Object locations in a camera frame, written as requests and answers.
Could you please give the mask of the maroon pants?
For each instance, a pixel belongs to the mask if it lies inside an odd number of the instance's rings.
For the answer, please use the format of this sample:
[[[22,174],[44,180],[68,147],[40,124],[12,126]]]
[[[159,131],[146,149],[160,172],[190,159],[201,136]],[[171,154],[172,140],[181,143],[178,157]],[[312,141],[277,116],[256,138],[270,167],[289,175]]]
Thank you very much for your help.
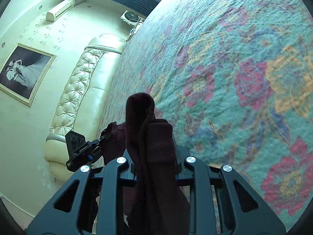
[[[126,121],[101,132],[105,164],[128,151],[137,185],[123,189],[123,211],[130,234],[188,234],[189,203],[176,184],[172,125],[154,115],[154,100],[136,93],[126,102]]]

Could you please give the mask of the cream tufted leather headboard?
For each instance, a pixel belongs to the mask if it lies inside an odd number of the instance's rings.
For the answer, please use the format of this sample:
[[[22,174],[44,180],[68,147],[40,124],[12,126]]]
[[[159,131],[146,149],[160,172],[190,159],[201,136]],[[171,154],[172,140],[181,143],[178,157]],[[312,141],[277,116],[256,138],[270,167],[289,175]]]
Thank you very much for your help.
[[[50,174],[65,182],[72,175],[65,136],[74,131],[91,141],[97,137],[113,76],[126,40],[114,34],[94,37],[78,59],[56,107],[45,143]]]

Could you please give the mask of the framed wedding photo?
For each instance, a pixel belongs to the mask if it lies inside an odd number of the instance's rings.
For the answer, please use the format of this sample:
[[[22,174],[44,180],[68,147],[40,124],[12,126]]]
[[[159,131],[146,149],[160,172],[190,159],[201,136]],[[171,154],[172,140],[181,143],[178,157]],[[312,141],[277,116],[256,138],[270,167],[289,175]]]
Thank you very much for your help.
[[[17,43],[1,66],[1,91],[30,107],[56,55]]]

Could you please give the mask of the floral bedspread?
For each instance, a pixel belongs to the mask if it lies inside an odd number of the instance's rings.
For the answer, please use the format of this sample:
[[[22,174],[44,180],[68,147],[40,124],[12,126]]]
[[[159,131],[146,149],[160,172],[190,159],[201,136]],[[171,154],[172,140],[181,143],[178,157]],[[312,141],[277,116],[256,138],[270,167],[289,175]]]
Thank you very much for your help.
[[[126,45],[100,129],[146,92],[177,144],[229,164],[287,229],[312,199],[312,16],[302,0],[161,0]]]

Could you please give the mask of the wall air conditioner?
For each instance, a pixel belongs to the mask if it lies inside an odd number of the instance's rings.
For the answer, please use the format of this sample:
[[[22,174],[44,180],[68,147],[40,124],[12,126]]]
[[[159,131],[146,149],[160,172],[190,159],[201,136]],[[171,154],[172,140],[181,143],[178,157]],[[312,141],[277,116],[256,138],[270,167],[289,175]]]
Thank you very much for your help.
[[[64,0],[47,12],[46,20],[48,22],[55,22],[65,12],[69,11],[74,6],[75,6],[75,0]]]

